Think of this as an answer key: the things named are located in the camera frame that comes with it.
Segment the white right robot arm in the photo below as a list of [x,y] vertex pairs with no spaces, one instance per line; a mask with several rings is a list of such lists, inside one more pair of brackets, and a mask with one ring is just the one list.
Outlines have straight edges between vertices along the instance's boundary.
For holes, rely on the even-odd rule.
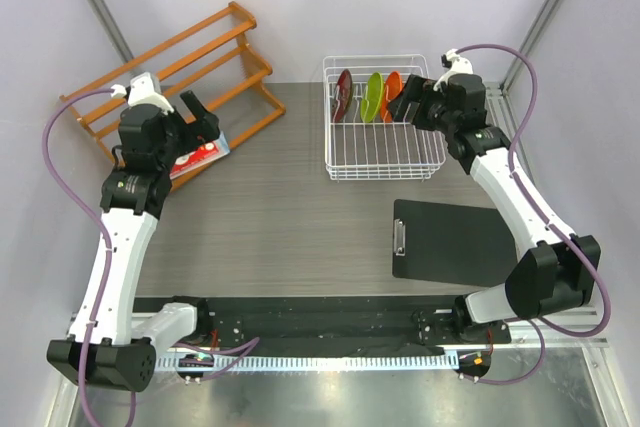
[[472,342],[488,324],[545,320],[591,300],[601,249],[561,222],[522,170],[512,142],[487,120],[480,76],[456,73],[443,85],[415,74],[388,104],[395,121],[441,133],[456,159],[494,203],[515,241],[519,260],[506,280],[459,298],[451,318],[457,338]]

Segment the red floral plate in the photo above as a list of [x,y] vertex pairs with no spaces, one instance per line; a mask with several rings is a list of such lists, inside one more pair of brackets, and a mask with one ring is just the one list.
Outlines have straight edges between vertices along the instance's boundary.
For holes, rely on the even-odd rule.
[[334,89],[334,100],[331,106],[331,120],[341,122],[346,115],[353,98],[353,79],[349,69],[344,69]]

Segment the orange plate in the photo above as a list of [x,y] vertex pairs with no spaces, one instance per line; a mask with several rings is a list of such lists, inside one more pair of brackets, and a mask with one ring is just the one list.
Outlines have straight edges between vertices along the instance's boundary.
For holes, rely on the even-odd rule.
[[384,84],[383,97],[380,104],[379,115],[384,123],[393,121],[393,115],[388,110],[388,105],[393,101],[403,89],[403,80],[398,71],[391,72]]

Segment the lime green plate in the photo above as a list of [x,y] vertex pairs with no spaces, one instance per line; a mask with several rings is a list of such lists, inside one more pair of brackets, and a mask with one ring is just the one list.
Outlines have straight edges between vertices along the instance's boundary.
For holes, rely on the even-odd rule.
[[364,123],[371,123],[379,113],[383,99],[384,79],[374,72],[368,79],[360,104],[360,117]]

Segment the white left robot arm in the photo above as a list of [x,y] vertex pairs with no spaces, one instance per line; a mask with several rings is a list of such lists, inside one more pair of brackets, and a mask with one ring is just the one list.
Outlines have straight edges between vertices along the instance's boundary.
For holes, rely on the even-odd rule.
[[138,327],[132,325],[144,255],[172,189],[179,157],[219,138],[215,115],[191,91],[182,93],[195,119],[186,122],[160,93],[114,86],[127,108],[120,115],[123,163],[102,185],[101,233],[83,302],[65,338],[52,340],[47,361],[76,385],[139,393],[149,385],[158,355],[179,342],[205,344],[213,321],[205,299],[174,296]]

